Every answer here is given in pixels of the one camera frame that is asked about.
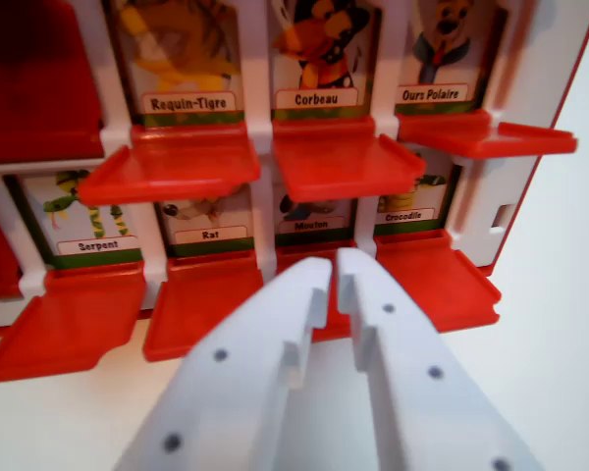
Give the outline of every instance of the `white table surface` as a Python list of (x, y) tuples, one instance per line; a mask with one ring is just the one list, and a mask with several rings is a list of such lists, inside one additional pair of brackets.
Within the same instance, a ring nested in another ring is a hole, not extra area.
[[(549, 470), (589, 470), (589, 46), (558, 128), (573, 156), (543, 160), (492, 281), (502, 319), (444, 335)], [(113, 467), (179, 360), (146, 363), (147, 321), (92, 371), (0, 384), (0, 470)], [(348, 340), (317, 344), (291, 395), (277, 469), (375, 469), (364, 377)]]

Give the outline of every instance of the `name label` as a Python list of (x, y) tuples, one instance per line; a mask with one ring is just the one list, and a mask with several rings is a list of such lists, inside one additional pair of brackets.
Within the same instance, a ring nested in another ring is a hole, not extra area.
[(57, 242), (57, 250), (59, 250), (60, 255), (115, 252), (116, 250), (129, 250), (132, 248), (139, 248), (139, 241), (134, 235)]
[(232, 91), (144, 93), (141, 95), (141, 106), (147, 115), (212, 113), (237, 109), (236, 96)]
[(308, 233), (310, 231), (325, 231), (328, 229), (339, 229), (345, 226), (345, 218), (336, 216), (333, 218), (318, 219), (315, 221), (282, 221), (279, 223), (279, 232)]
[(246, 237), (245, 226), (231, 226), (227, 228), (194, 229), (191, 231), (177, 231), (173, 235), (175, 243), (213, 242), (214, 240), (229, 240)]
[(469, 85), (442, 83), (437, 85), (400, 85), (396, 103), (449, 103), (467, 101)]
[(408, 209), (392, 213), (378, 213), (375, 224), (412, 223), (434, 219), (434, 208)]
[(313, 88), (278, 90), (275, 104), (279, 109), (335, 108), (357, 105), (357, 88)]

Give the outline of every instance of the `screw hole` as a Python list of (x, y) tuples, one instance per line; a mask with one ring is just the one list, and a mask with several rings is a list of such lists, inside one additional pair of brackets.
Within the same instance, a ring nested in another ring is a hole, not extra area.
[(173, 453), (181, 447), (181, 437), (179, 434), (170, 434), (164, 439), (164, 450), (167, 453)]
[(510, 471), (512, 469), (512, 466), (510, 466), (505, 459), (498, 458), (495, 461), (493, 461), (493, 469), (495, 469), (496, 471)]
[(214, 359), (216, 361), (224, 361), (227, 359), (228, 356), (229, 356), (229, 353), (224, 348), (219, 348), (218, 350), (216, 350), (214, 352)]
[(428, 370), (428, 375), (430, 375), (435, 380), (440, 380), (441, 378), (443, 378), (443, 370), (438, 366), (431, 366)]

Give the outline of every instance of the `white rectangular hole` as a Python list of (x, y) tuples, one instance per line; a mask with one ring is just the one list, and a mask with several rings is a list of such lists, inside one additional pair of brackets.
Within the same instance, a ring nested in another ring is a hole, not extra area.
[(515, 207), (515, 204), (503, 204), (500, 206), (491, 227), (505, 230), (512, 220)]

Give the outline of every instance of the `cartoon animal illustration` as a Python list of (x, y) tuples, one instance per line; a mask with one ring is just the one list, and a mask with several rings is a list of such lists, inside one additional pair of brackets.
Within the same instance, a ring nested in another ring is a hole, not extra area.
[(445, 184), (447, 180), (445, 177), (440, 175), (424, 175), (420, 179), (417, 179), (414, 188), (410, 193), (400, 194), (388, 194), (386, 196), (380, 196), (378, 203), (378, 213), (394, 213), (396, 211), (406, 211), (412, 209), (414, 203), (414, 193), (419, 189), (420, 186), (437, 186), (439, 184)]
[(279, 210), (282, 213), (287, 213), (284, 216), (284, 221), (303, 221), (312, 214), (329, 214), (337, 207), (338, 201), (335, 200), (295, 204), (288, 195), (284, 196), (279, 203)]
[[(74, 202), (79, 202), (79, 183), (89, 175), (87, 170), (69, 170), (66, 172), (58, 172), (55, 175), (55, 182), (59, 188), (68, 193), (66, 196), (60, 196), (51, 201), (45, 201), (43, 203), (44, 212), (50, 215), (52, 221), (52, 228), (58, 231), (59, 226), (55, 220), (55, 215), (68, 219), (65, 210), (68, 209)], [(105, 237), (105, 228), (100, 220), (100, 208), (98, 206), (87, 206), (89, 213), (89, 222), (91, 223), (91, 229), (94, 233), (94, 237), (103, 238)], [(110, 210), (111, 216), (114, 218), (116, 227), (121, 236), (130, 236), (129, 228), (123, 220), (122, 209), (120, 206), (112, 205)]]
[(434, 83), (439, 68), (454, 64), (469, 52), (471, 40), (463, 35), (474, 0), (438, 0), (436, 21), (423, 31), (412, 52), (421, 61), (419, 83)]
[(212, 227), (219, 226), (219, 217), (223, 212), (222, 198), (205, 198), (190, 200), (189, 206), (179, 208), (175, 204), (167, 204), (162, 208), (162, 212), (171, 218), (182, 221), (189, 221), (198, 216), (207, 216)]
[[(369, 16), (355, 6), (355, 0), (298, 0), (294, 23), (285, 27), (273, 47), (299, 60), (299, 88), (350, 87), (353, 79), (345, 49), (368, 24)], [(278, 17), (282, 26), (288, 24), (284, 8)]]
[(135, 42), (134, 62), (159, 76), (158, 91), (184, 82), (214, 91), (240, 72), (221, 28), (233, 11), (216, 0), (127, 0), (118, 22)]

